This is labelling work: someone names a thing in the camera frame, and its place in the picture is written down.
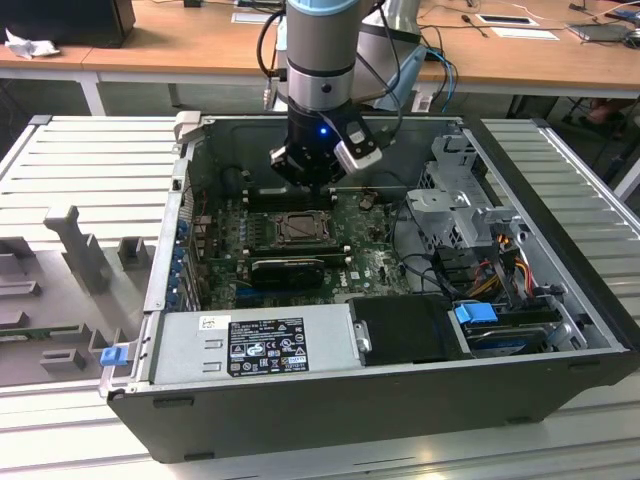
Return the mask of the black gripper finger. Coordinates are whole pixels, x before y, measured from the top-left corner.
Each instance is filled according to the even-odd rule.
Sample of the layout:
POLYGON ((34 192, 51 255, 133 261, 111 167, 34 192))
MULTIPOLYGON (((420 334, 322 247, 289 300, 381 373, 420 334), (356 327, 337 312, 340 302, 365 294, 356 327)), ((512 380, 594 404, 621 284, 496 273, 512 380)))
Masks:
POLYGON ((316 170, 316 192, 322 192, 346 175, 342 167, 319 167, 316 170))
POLYGON ((270 166, 274 172, 295 187, 317 191, 315 163, 311 154, 297 145, 284 145, 270 151, 270 166))

